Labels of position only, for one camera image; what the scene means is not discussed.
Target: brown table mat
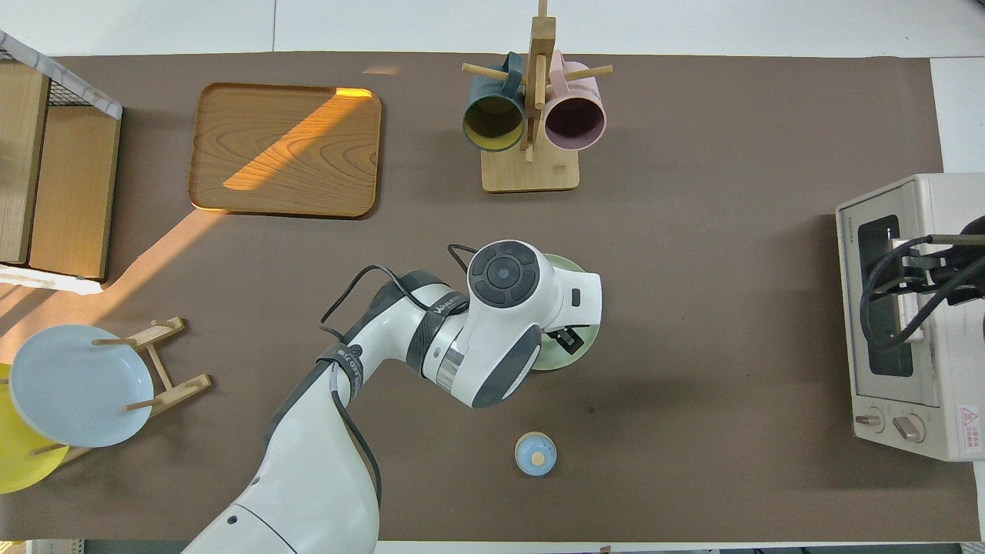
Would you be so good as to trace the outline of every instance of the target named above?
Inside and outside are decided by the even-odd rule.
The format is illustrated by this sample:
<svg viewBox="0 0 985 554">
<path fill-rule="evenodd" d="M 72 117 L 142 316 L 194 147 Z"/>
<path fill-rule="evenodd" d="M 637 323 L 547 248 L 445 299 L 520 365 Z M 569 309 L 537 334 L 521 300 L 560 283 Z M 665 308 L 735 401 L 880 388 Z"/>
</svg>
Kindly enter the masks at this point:
<svg viewBox="0 0 985 554">
<path fill-rule="evenodd" d="M 424 267 L 461 289 L 447 242 L 519 238 L 602 274 L 598 340 L 577 365 L 479 411 L 384 364 L 352 408 L 383 471 L 381 538 L 978 539 L 970 464 L 851 432 L 831 214 L 941 170 L 927 60 L 577 56 L 616 66 L 600 83 L 609 128 L 582 154 L 581 184 L 492 195 L 460 130 L 459 68 L 482 57 L 63 60 L 126 106 L 115 282 L 86 298 L 0 286 L 0 359 L 57 323 L 127 333 L 181 315 L 188 331 L 161 349 L 164 362 L 174 379 L 207 372 L 215 387 L 0 497 L 0 536 L 191 538 L 252 477 L 271 415 L 331 341 L 318 317 L 356 271 Z M 218 81 L 376 92 L 372 215 L 195 211 L 195 104 Z M 355 320 L 376 283 L 334 321 Z M 548 478 L 513 465 L 531 430 L 558 445 Z"/>
</svg>

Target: pink mug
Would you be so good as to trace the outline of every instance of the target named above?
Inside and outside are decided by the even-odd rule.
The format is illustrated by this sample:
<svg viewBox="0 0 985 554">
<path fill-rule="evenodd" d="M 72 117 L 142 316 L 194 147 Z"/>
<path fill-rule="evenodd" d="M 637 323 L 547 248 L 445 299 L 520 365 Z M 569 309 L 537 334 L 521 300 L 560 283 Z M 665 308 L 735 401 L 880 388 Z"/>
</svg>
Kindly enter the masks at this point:
<svg viewBox="0 0 985 554">
<path fill-rule="evenodd" d="M 583 63 L 564 61 L 560 50 L 551 57 L 549 85 L 545 91 L 544 132 L 551 144 L 562 150 L 584 150 L 595 144 L 606 130 L 595 77 L 565 81 L 564 74 L 588 69 Z"/>
</svg>

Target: wooden plate stand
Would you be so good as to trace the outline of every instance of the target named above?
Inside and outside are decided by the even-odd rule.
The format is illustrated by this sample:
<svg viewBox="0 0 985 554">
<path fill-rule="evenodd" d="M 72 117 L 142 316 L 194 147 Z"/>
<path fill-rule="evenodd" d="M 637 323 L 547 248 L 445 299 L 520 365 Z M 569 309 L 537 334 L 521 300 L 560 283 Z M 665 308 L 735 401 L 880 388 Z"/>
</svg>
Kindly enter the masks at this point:
<svg viewBox="0 0 985 554">
<path fill-rule="evenodd" d="M 212 385 L 212 380 L 205 374 L 194 377 L 185 382 L 171 384 L 171 378 L 167 374 L 167 370 L 164 369 L 164 364 L 161 362 L 161 356 L 158 355 L 158 350 L 154 345 L 183 329 L 184 321 L 182 321 L 180 317 L 172 317 L 171 319 L 167 319 L 165 321 L 151 321 L 151 326 L 149 328 L 144 329 L 139 333 L 130 335 L 127 338 L 97 339 L 93 341 L 94 346 L 102 346 L 106 344 L 128 344 L 137 352 L 147 350 L 147 353 L 151 356 L 151 361 L 154 363 L 155 369 L 158 371 L 158 377 L 161 378 L 161 384 L 164 386 L 164 391 L 150 400 L 145 402 L 137 402 L 135 404 L 128 404 L 123 406 L 122 409 L 136 410 L 150 406 L 151 417 L 154 417 Z M 66 447 L 69 447 L 69 451 L 65 454 L 65 458 L 62 460 L 61 464 L 59 464 L 59 467 L 91 450 L 55 443 L 46 447 L 41 447 L 40 449 L 32 450 L 30 455 L 38 455 L 52 450 L 64 449 Z"/>
</svg>

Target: wooden mug tree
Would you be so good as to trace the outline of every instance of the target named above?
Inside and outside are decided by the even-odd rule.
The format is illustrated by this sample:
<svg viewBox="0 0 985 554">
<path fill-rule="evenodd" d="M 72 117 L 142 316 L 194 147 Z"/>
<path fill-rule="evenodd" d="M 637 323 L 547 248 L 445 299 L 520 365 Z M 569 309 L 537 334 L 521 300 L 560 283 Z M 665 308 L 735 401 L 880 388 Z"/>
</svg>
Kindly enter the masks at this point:
<svg viewBox="0 0 985 554">
<path fill-rule="evenodd" d="M 483 189 L 487 192 L 568 190 L 578 186 L 578 153 L 562 150 L 544 132 L 548 64 L 555 49 L 557 19 L 548 17 L 548 0 L 539 0 L 530 28 L 530 50 L 521 84 L 526 87 L 526 132 L 519 144 L 504 152 L 481 153 Z M 462 71 L 505 81 L 502 71 L 463 63 Z M 564 74 L 565 81 L 598 77 L 613 72 L 605 65 Z"/>
</svg>

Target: toaster oven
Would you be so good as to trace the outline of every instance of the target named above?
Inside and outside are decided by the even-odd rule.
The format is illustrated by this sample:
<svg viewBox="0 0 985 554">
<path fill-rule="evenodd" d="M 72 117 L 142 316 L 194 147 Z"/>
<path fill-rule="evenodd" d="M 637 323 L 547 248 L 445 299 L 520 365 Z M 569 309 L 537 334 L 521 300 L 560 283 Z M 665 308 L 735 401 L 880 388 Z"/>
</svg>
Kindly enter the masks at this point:
<svg viewBox="0 0 985 554">
<path fill-rule="evenodd" d="M 909 239 L 957 235 L 983 214 L 985 173 L 917 174 L 838 206 L 857 437 L 942 460 L 985 459 L 985 301 L 940 304 L 905 343 L 891 350 L 873 348 L 859 317 L 865 280 L 890 250 Z M 929 254 L 945 246 L 915 248 Z M 927 295 L 899 294 L 871 301 L 871 332 L 892 336 L 927 300 Z"/>
</svg>

